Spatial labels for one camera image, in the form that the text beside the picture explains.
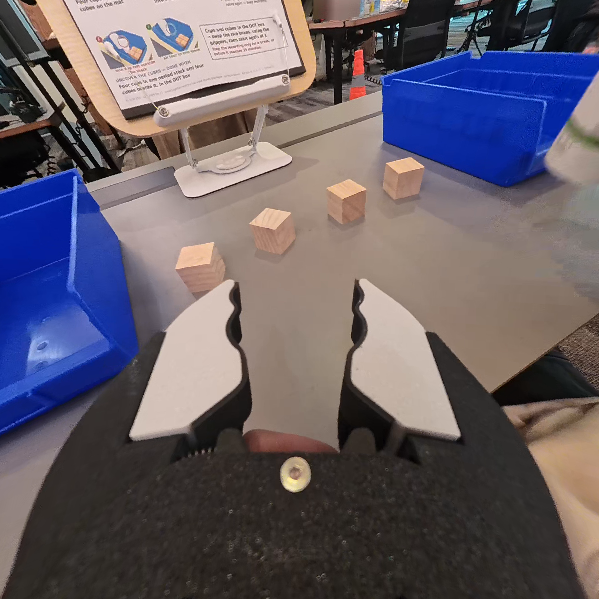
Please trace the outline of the wooden cube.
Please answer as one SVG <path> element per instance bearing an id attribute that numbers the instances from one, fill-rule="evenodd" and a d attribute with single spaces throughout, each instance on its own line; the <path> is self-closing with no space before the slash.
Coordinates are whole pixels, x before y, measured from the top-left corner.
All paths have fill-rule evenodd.
<path id="1" fill-rule="evenodd" d="M 296 239 L 291 212 L 265 208 L 249 225 L 255 246 L 262 251 L 282 255 Z"/>
<path id="2" fill-rule="evenodd" d="M 365 216 L 367 189 L 347 179 L 326 188 L 327 214 L 345 225 Z"/>
<path id="3" fill-rule="evenodd" d="M 383 190 L 394 201 L 419 194 L 425 167 L 414 158 L 408 157 L 388 162 L 385 165 Z"/>
<path id="4" fill-rule="evenodd" d="M 191 293 L 212 290 L 225 279 L 226 266 L 214 242 L 180 250 L 176 272 Z"/>

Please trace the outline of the white cup with green stripe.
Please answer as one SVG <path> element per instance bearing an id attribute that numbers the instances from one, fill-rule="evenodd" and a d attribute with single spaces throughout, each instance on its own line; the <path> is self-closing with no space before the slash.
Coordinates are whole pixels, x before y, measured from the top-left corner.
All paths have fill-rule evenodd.
<path id="1" fill-rule="evenodd" d="M 598 185 L 598 75 L 548 150 L 544 163 L 562 181 Z"/>

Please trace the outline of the blue plastic bin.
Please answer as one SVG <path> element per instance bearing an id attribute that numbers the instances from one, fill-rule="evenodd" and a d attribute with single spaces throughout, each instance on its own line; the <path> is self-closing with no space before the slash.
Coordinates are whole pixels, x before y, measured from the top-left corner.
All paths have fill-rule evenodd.
<path id="1" fill-rule="evenodd" d="M 119 239 L 75 169 L 1 192 L 1 434 L 139 351 Z"/>
<path id="2" fill-rule="evenodd" d="M 598 55 L 470 51 L 382 79 L 383 141 L 502 187 L 544 159 L 598 74 Z"/>

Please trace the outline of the document stand with white base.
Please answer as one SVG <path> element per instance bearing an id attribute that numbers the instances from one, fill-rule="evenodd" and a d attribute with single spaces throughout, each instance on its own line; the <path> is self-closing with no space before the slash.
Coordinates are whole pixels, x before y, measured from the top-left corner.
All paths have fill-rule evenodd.
<path id="1" fill-rule="evenodd" d="M 301 1 L 283 1 L 305 72 L 286 73 L 217 92 L 196 92 L 156 107 L 146 116 L 125 119 L 64 1 L 38 1 L 43 15 L 100 115 L 114 128 L 139 138 L 175 132 L 187 164 L 174 176 L 184 196 L 199 198 L 291 163 L 291 157 L 260 141 L 270 105 L 303 93 L 316 74 L 316 56 Z M 197 161 L 189 145 L 189 128 L 204 122 L 257 109 L 253 131 L 245 146 Z"/>

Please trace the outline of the brown office table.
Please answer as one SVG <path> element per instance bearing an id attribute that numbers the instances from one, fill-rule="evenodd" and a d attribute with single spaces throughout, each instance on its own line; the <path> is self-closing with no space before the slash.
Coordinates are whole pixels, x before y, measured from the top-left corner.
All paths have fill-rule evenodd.
<path id="1" fill-rule="evenodd" d="M 455 1 L 452 18 L 469 14 L 486 4 L 489 1 Z M 333 83 L 335 105 L 342 102 L 343 50 L 357 49 L 369 34 L 378 32 L 383 35 L 383 62 L 387 69 L 396 70 L 398 35 L 406 10 L 407 7 L 345 20 L 308 21 L 310 32 L 324 37 L 326 79 Z"/>

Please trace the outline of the black office chair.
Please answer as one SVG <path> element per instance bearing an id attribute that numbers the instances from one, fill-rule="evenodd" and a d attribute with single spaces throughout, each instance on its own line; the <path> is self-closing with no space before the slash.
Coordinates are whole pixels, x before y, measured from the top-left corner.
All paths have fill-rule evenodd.
<path id="1" fill-rule="evenodd" d="M 497 1 L 487 27 L 488 51 L 505 51 L 537 44 L 549 35 L 557 15 L 559 1 Z"/>
<path id="2" fill-rule="evenodd" d="M 409 1 L 400 23 L 396 70 L 445 57 L 454 1 Z"/>

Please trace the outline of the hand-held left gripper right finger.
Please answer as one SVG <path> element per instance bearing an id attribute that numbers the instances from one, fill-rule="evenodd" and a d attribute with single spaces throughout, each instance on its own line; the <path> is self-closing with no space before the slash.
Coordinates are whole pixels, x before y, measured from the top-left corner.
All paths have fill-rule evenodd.
<path id="1" fill-rule="evenodd" d="M 400 443 L 407 435 L 458 441 L 460 428 L 421 323 L 367 279 L 355 281 L 352 313 L 340 430 L 368 428 L 377 443 Z"/>

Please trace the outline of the printed instruction sheet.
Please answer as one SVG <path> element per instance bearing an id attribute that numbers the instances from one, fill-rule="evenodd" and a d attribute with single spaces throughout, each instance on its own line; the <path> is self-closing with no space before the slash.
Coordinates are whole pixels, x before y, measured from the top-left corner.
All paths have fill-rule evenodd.
<path id="1" fill-rule="evenodd" d="M 283 1 L 64 1 L 125 119 L 305 72 Z"/>

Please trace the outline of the person's leg in beige trousers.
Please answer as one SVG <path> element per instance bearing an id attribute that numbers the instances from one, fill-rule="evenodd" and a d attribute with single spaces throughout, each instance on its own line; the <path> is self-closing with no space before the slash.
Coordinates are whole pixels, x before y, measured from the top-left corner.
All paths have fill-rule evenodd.
<path id="1" fill-rule="evenodd" d="M 561 518 L 588 598 L 598 598 L 598 397 L 505 406 Z"/>

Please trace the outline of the dark cloth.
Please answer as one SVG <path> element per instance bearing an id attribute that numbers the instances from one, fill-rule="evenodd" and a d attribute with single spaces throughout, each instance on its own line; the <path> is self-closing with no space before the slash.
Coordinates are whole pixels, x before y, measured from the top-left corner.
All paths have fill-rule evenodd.
<path id="1" fill-rule="evenodd" d="M 496 389 L 492 396 L 504 407 L 596 398 L 598 390 L 565 354 L 555 348 Z"/>

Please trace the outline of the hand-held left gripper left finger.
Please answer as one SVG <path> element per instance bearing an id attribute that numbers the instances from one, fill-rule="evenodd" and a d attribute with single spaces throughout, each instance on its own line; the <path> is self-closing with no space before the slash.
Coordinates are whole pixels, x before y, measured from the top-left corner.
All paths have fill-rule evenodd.
<path id="1" fill-rule="evenodd" d="M 243 430 L 251 386 L 240 314 L 239 285 L 226 280 L 172 322 L 130 429 L 132 441 L 183 435 L 214 443 L 224 429 Z"/>

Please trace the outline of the orange traffic cone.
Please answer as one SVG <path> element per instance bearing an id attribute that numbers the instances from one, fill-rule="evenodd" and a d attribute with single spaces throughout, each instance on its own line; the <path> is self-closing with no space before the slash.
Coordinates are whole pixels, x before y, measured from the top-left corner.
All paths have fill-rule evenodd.
<path id="1" fill-rule="evenodd" d="M 356 100 L 366 95 L 363 49 L 357 49 L 353 54 L 353 72 L 349 100 Z"/>

